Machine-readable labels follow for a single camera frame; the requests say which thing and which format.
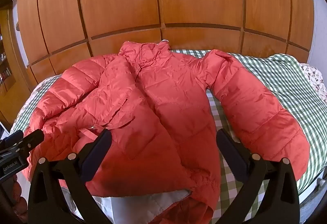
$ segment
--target metal screw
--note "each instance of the metal screw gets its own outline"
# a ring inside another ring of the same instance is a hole
[[[40,159],[39,159],[39,163],[40,163],[40,164],[43,164],[44,162],[45,162],[45,158],[40,158]]]
[[[76,154],[75,153],[70,153],[69,155],[68,155],[68,159],[69,160],[74,160],[76,158]]]
[[[284,164],[288,165],[289,164],[289,159],[288,158],[283,158]]]
[[[254,160],[260,160],[260,159],[261,159],[260,155],[257,154],[257,153],[252,154],[252,158],[253,158]]]

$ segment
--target red puffer jacket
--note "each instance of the red puffer jacket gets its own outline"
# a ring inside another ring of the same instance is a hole
[[[219,50],[202,59],[169,50],[165,41],[125,42],[118,55],[93,57],[67,69],[32,114],[25,134],[42,129],[45,140],[32,151],[25,175],[31,180],[40,157],[58,160],[79,152],[96,138],[90,131],[96,124],[112,131],[113,142],[87,183],[92,195],[188,189],[190,196],[155,222],[207,223],[220,193],[216,127],[205,93],[209,88],[247,148],[266,160],[288,157],[296,179],[302,176],[309,158],[307,139],[254,75]]]

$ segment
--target black clamp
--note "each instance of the black clamp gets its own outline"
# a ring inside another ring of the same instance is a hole
[[[29,153],[44,140],[41,130],[24,137],[21,130],[0,140],[0,219],[3,223],[22,223],[12,207],[13,176],[28,167]]]
[[[92,180],[112,143],[104,129],[97,139],[66,159],[48,161],[40,158],[35,168],[29,199],[28,222],[31,224],[112,224],[98,207],[85,182]],[[63,196],[59,179],[66,181],[71,197],[84,220],[74,215]]]
[[[274,162],[251,154],[224,129],[217,132],[216,143],[235,179],[244,183],[217,224],[300,223],[298,189],[289,159]],[[244,221],[265,179],[269,183],[258,212],[254,218]]]

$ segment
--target green gingham bedsheet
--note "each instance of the green gingham bedsheet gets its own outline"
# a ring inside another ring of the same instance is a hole
[[[174,50],[177,53],[203,57],[209,50]],[[318,97],[310,83],[305,79],[300,66],[295,58],[289,55],[276,54],[269,58],[254,58],[233,54],[251,73],[253,73],[271,92],[279,99],[299,122],[309,143],[310,159],[308,169],[297,182],[299,194],[305,190],[324,167],[327,165],[327,106]],[[25,130],[29,124],[30,116],[42,95],[60,77],[54,76],[39,84],[32,93],[29,102],[22,108],[10,131]],[[226,129],[233,137],[233,130],[224,115],[220,102],[207,90],[211,111],[217,129]],[[226,211],[234,200],[242,183],[237,182],[228,167],[225,159],[220,154],[221,167],[221,193],[214,211],[212,223]],[[264,197],[268,182],[264,181],[259,194],[246,216],[246,220],[254,217]]]

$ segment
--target jacket collar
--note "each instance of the jacket collar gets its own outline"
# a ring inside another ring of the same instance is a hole
[[[124,56],[130,63],[139,64],[141,67],[151,64],[163,54],[169,53],[170,46],[167,41],[160,43],[135,43],[126,41],[118,55]]]

